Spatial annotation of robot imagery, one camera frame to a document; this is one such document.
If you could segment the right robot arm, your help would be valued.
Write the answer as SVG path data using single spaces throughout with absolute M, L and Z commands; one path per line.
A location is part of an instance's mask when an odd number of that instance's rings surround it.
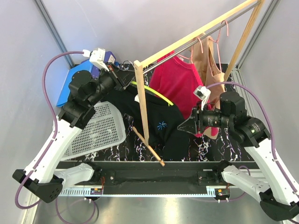
M 218 185 L 232 184 L 253 197 L 264 213 L 274 221 L 299 222 L 299 184 L 287 171 L 265 124 L 247 115 L 244 99 L 236 92 L 220 95 L 220 109 L 194 107 L 178 130 L 203 133 L 208 127 L 228 129 L 228 134 L 254 159 L 266 182 L 240 171 L 231 162 L 221 161 L 213 168 L 212 179 Z

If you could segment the red t shirt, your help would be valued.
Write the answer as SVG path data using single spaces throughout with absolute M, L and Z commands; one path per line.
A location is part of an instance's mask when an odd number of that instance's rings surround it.
M 195 65 L 182 61 L 178 56 L 155 68 L 149 83 L 150 88 L 175 103 L 184 119 L 191 115 L 192 108 L 199 101 L 193 92 L 200 85 L 204 84 Z

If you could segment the neon yellow hanger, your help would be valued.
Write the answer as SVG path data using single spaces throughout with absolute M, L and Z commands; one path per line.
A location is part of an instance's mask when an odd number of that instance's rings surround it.
M 147 103 L 151 103 L 153 105 L 158 105 L 158 106 L 174 106 L 173 102 L 171 102 L 167 97 L 163 96 L 158 91 L 156 91 L 148 86 L 144 86 L 144 88 L 145 88 L 146 97 L 149 97 L 147 99 Z M 137 92 L 137 82 L 136 81 L 132 81 L 130 83 L 129 91 L 132 94 L 135 93 L 134 101 L 140 103 L 139 95 Z

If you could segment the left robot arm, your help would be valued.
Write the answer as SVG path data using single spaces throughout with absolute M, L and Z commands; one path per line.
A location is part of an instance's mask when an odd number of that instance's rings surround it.
M 54 133 L 38 155 L 25 169 L 17 169 L 12 177 L 41 201 L 53 202 L 65 188 L 80 182 L 97 184 L 101 179 L 99 166 L 83 162 L 65 171 L 56 167 L 73 140 L 84 130 L 96 113 L 95 105 L 110 91 L 126 89 L 135 77 L 133 70 L 120 70 L 112 65 L 102 70 L 98 79 L 90 72 L 76 72 L 69 83 L 68 101 L 54 117 Z

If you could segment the black t shirt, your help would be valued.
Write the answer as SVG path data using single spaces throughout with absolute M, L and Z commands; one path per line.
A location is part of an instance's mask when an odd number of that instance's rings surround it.
M 143 134 L 139 102 L 135 101 L 137 88 L 129 86 L 124 91 L 113 89 L 102 100 L 113 104 L 121 114 L 133 118 L 133 125 Z M 160 155 L 166 161 L 180 161 L 188 156 L 189 134 L 178 130 L 183 115 L 176 105 L 168 105 L 163 99 L 146 93 L 149 126 L 149 145 L 162 146 Z

